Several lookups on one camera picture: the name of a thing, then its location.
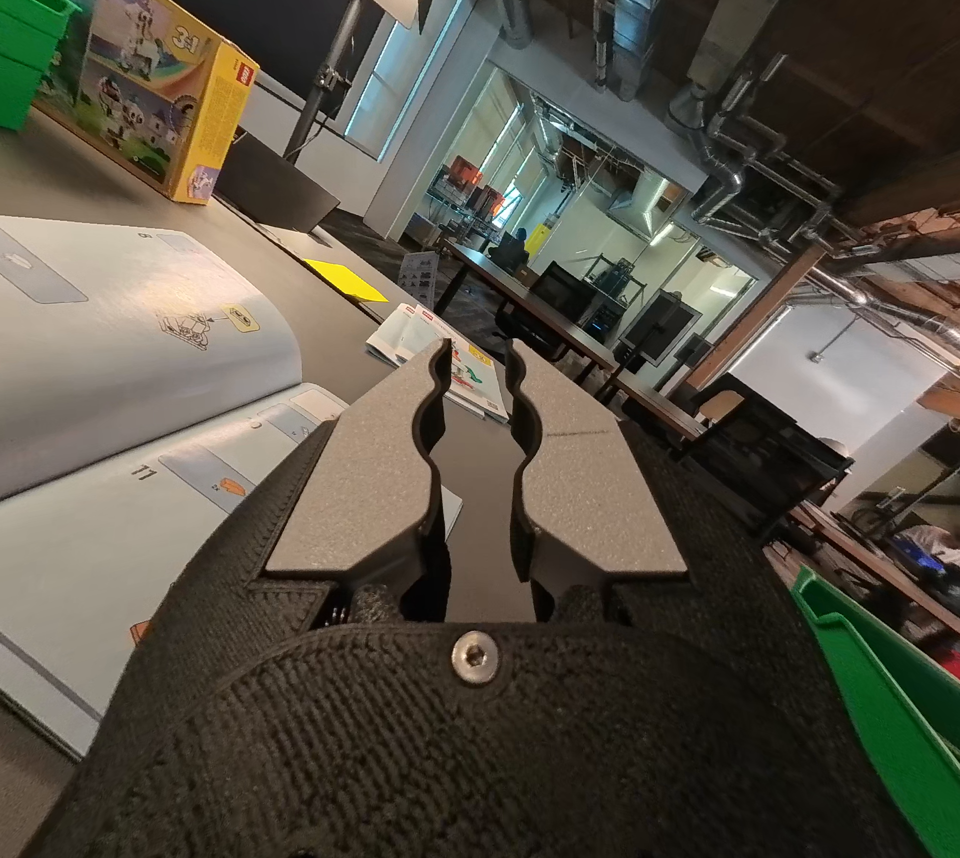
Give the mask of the dark grey flat panel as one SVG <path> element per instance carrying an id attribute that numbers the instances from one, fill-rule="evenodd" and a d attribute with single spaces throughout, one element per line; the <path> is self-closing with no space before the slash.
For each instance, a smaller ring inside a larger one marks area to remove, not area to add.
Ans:
<path id="1" fill-rule="evenodd" d="M 309 233 L 341 204 L 261 140 L 237 128 L 214 196 L 263 226 Z"/>

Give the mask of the white printed floor sign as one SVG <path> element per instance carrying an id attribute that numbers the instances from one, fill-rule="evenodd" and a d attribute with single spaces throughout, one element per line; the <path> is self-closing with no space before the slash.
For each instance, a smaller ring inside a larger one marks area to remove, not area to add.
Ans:
<path id="1" fill-rule="evenodd" d="M 415 303 L 432 311 L 435 307 L 438 252 L 409 252 L 402 258 L 397 273 L 396 285 Z"/>

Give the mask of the metal storage shelf rack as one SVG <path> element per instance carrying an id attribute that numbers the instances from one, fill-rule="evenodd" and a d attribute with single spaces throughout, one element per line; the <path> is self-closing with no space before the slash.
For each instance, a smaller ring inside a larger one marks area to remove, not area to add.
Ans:
<path id="1" fill-rule="evenodd" d="M 506 196 L 483 182 L 481 170 L 462 156 L 442 165 L 429 184 L 429 219 L 459 241 L 480 237 L 498 240 L 498 217 Z"/>

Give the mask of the yellow lego set box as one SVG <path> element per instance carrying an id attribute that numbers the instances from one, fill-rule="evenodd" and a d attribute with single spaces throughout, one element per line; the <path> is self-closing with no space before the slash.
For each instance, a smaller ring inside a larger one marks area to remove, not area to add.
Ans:
<path id="1" fill-rule="evenodd" d="M 173 0 L 70 0 L 32 105 L 167 199 L 210 202 L 258 63 Z"/>

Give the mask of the metal exhaust hood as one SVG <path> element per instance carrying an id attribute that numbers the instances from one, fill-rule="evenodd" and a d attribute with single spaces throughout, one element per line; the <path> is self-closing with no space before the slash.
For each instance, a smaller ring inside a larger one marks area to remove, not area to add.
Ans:
<path id="1" fill-rule="evenodd" d="M 651 238 L 686 193 L 682 186 L 646 168 L 632 188 L 622 189 L 613 196 L 606 207 L 606 216 L 624 228 Z"/>

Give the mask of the long wooden workbench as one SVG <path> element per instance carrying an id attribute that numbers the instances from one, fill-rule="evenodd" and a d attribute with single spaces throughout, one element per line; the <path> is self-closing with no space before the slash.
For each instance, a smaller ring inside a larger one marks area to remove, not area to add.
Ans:
<path id="1" fill-rule="evenodd" d="M 615 395 L 623 394 L 653 420 L 685 439 L 696 439 L 705 431 L 695 417 L 667 397 L 645 386 L 636 375 L 623 372 L 608 349 L 589 337 L 582 328 L 564 319 L 557 310 L 534 296 L 530 289 L 520 285 L 484 254 L 457 244 L 448 245 L 446 249 L 461 266 L 434 304 L 434 313 L 442 320 L 446 318 L 450 302 L 462 289 L 467 278 L 470 275 L 477 276 L 502 299 L 521 307 L 541 324 L 556 332 L 562 343 L 584 356 L 592 368 L 599 368 L 606 373 L 606 382 L 596 395 L 604 404 L 610 405 Z"/>

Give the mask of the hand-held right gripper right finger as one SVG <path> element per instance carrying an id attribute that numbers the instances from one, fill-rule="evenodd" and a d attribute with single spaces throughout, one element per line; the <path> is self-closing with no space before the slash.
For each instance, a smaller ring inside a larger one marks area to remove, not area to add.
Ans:
<path id="1" fill-rule="evenodd" d="M 508 344 L 510 555 L 534 605 L 584 587 L 686 581 L 689 567 L 614 414 L 520 340 Z"/>

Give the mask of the yellow paper sheet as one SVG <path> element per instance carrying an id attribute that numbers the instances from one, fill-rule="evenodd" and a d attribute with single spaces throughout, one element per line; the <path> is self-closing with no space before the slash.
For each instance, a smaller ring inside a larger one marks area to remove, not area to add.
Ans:
<path id="1" fill-rule="evenodd" d="M 389 299 L 346 265 L 304 259 L 303 263 L 343 296 L 361 303 L 384 303 Z"/>

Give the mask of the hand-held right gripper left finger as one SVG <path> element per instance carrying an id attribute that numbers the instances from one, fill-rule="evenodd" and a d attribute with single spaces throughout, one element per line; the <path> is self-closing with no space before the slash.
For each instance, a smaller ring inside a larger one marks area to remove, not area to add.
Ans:
<path id="1" fill-rule="evenodd" d="M 450 594 L 440 473 L 452 343 L 436 339 L 345 409 L 265 564 L 284 579 L 382 585 L 402 608 L 444 608 Z"/>

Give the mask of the black light stand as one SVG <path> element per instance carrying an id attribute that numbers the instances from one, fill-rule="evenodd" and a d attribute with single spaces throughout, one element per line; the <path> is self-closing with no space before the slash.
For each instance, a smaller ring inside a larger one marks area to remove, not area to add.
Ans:
<path id="1" fill-rule="evenodd" d="M 338 85 L 347 80 L 341 71 L 341 64 L 347 52 L 353 47 L 354 31 L 363 3 L 364 0 L 346 0 L 346 6 L 330 48 L 314 76 L 313 84 L 283 152 L 283 159 L 292 165 L 297 164 L 302 150 L 320 134 L 328 120 L 325 118 L 319 126 L 316 126 L 317 114 L 321 111 L 325 97 L 332 94 Z"/>

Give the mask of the black equipment cart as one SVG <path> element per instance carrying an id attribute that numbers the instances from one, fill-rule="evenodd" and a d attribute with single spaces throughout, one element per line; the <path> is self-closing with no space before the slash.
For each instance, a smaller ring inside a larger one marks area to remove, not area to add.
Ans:
<path id="1" fill-rule="evenodd" d="M 718 499 L 759 538 L 855 462 L 757 394 L 743 395 L 678 455 L 713 481 Z"/>

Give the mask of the small closed instruction booklet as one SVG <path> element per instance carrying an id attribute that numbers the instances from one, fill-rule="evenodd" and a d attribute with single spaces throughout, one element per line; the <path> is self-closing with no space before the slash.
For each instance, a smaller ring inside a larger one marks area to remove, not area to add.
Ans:
<path id="1" fill-rule="evenodd" d="M 493 360 L 422 305 L 402 303 L 366 339 L 366 349 L 399 367 L 435 340 L 451 342 L 451 382 L 446 397 L 478 417 L 509 421 Z"/>

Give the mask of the open instruction booklet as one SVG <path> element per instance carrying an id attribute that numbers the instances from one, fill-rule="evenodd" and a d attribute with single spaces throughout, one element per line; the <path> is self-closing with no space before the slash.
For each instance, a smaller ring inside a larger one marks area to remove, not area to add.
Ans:
<path id="1" fill-rule="evenodd" d="M 349 407 L 191 236 L 2 217 L 2 699 L 73 760 L 207 539 Z"/>

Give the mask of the brown wooden beam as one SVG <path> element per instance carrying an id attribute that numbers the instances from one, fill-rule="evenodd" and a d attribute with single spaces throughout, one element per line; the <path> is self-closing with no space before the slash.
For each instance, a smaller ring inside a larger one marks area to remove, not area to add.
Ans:
<path id="1" fill-rule="evenodd" d="M 752 299 L 713 349 L 681 381 L 681 385 L 700 391 L 726 372 L 740 353 L 758 337 L 786 304 L 791 291 L 816 268 L 827 254 L 825 247 L 812 244 L 798 254 L 788 253 L 772 280 Z"/>

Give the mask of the grey ceiling pipe cluster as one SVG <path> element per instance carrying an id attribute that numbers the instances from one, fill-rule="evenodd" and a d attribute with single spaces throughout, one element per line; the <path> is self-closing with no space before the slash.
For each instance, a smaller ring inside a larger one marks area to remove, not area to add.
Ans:
<path id="1" fill-rule="evenodd" d="M 831 253 L 825 232 L 835 218 L 834 204 L 841 186 L 791 155 L 787 135 L 751 112 L 762 84 L 768 83 L 787 59 L 786 52 L 777 52 L 762 71 L 748 62 L 720 98 L 689 80 L 670 99 L 665 121 L 688 140 L 713 181 L 711 190 L 693 209 L 694 220 L 705 224 L 745 191 L 750 176 L 761 177 L 791 200 L 811 208 L 809 217 L 787 234 L 786 241 L 805 240 Z"/>

